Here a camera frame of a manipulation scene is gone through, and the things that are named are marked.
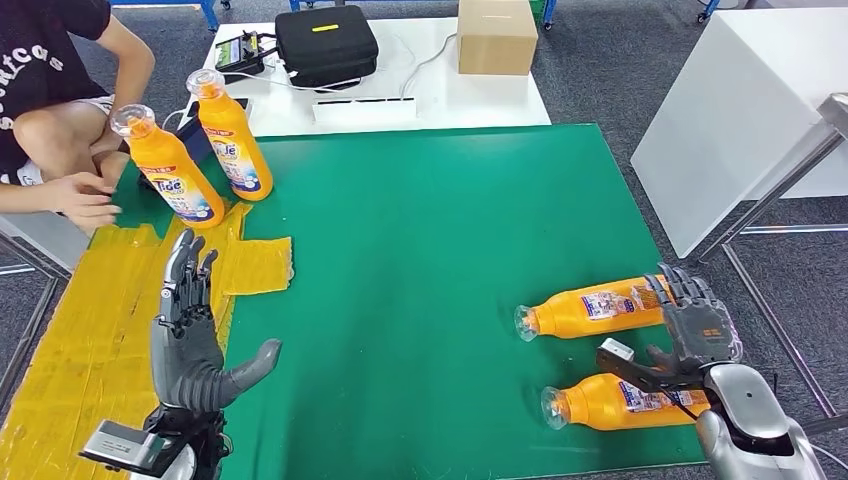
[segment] yellow label on case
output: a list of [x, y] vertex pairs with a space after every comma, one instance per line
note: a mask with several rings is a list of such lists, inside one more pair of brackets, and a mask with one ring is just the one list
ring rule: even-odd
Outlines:
[[324, 25], [323, 27], [312, 27], [313, 32], [326, 32], [327, 30], [336, 30], [339, 28], [339, 25], [334, 23], [332, 25]]

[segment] black case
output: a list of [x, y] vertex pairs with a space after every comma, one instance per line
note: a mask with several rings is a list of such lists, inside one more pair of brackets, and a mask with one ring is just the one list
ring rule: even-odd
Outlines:
[[282, 13], [275, 20], [277, 47], [298, 87], [358, 80], [377, 69], [377, 39], [355, 5]]

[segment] yellow plastic sheet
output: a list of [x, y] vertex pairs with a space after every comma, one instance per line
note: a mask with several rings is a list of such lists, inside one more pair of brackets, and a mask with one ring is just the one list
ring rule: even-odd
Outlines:
[[[211, 306], [226, 346], [233, 295], [284, 290], [291, 239], [240, 240], [245, 204], [197, 231], [216, 248]], [[150, 322], [159, 311], [165, 261], [184, 224], [164, 239], [150, 225], [101, 228], [71, 279], [0, 430], [0, 480], [120, 478], [77, 456], [103, 419], [140, 428], [157, 404]]]

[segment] gray robotic hand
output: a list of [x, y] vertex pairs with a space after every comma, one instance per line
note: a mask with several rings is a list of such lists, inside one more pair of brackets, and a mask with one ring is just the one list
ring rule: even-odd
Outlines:
[[159, 314], [153, 319], [151, 361], [159, 401], [194, 413], [216, 412], [265, 378], [277, 365], [282, 343], [266, 340], [256, 355], [232, 370], [223, 370], [215, 322], [209, 306], [212, 263], [203, 261], [203, 237], [180, 234], [165, 265]]

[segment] tide detergent bottle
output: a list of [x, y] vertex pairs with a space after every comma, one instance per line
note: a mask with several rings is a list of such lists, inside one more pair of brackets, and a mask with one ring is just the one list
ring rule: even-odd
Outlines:
[[224, 91], [224, 77], [215, 70], [197, 70], [186, 80], [200, 103], [198, 118], [209, 143], [239, 197], [259, 201], [274, 188], [271, 170], [247, 125], [241, 105]]
[[[673, 392], [695, 416], [710, 408], [701, 390]], [[583, 379], [572, 388], [542, 391], [542, 414], [551, 428], [580, 423], [595, 430], [666, 427], [694, 423], [665, 394], [644, 393], [611, 373]]]
[[156, 126], [153, 110], [127, 105], [111, 127], [127, 140], [130, 156], [165, 202], [186, 225], [214, 227], [224, 218], [224, 202], [174, 134]]
[[[665, 278], [657, 279], [668, 289]], [[537, 335], [578, 338], [663, 323], [657, 295], [642, 277], [558, 293], [536, 307], [515, 309], [525, 341]]]

